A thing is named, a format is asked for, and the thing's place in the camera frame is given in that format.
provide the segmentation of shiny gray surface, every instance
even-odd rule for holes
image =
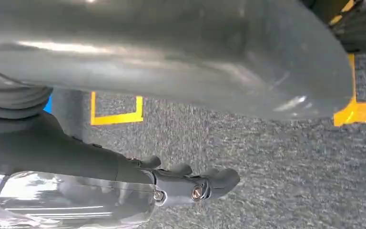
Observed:
[[[296,0],[0,0],[0,73],[272,119],[352,95],[344,51]]]

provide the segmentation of bolt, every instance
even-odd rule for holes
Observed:
[[[153,198],[157,201],[157,202],[161,202],[163,200],[164,194],[161,191],[155,191]]]
[[[203,196],[203,189],[200,186],[194,187],[192,192],[192,199],[194,201],[198,201],[202,196]]]

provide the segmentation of black object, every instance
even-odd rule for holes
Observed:
[[[342,18],[331,26],[335,36],[349,53],[366,52],[366,8],[359,0]]]

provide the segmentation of gray fabric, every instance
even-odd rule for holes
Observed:
[[[366,99],[366,55],[357,57],[357,66],[359,99]],[[57,90],[54,98],[64,93],[70,94]],[[145,99],[143,123],[90,126],[90,94],[74,95],[54,103],[53,111],[68,133],[81,131],[87,142],[126,156],[157,155],[165,167],[184,162],[195,172],[239,170],[242,182],[225,199],[161,208],[148,229],[366,228],[366,124],[267,121]],[[119,114],[118,104],[134,101],[109,97],[98,93],[106,109],[97,115]],[[75,103],[82,109],[64,106]]]

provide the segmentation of blue object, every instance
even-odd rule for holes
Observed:
[[[45,110],[46,112],[48,112],[48,113],[50,113],[50,114],[51,114],[51,96],[50,96],[50,98],[49,98],[49,100],[48,100],[47,105],[45,105],[44,110]]]

